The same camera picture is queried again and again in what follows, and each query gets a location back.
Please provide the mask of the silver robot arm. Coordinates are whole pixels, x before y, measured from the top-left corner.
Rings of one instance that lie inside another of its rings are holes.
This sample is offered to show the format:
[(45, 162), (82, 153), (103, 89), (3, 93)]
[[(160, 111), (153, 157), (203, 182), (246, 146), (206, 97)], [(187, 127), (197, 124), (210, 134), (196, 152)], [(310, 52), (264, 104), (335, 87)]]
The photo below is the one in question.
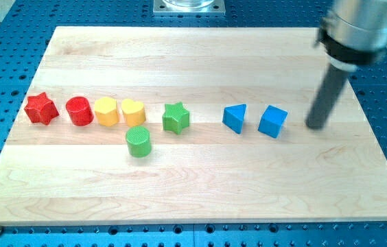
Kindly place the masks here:
[(387, 0), (334, 1), (321, 18), (316, 43), (342, 71), (380, 61), (387, 48)]

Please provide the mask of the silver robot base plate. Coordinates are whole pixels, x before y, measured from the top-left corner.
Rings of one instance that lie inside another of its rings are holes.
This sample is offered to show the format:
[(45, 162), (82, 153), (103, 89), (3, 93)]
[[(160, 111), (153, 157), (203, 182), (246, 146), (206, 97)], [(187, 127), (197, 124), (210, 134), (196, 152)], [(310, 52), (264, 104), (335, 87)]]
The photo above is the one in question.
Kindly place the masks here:
[(157, 16), (217, 14), (225, 15), (225, 0), (153, 0)]

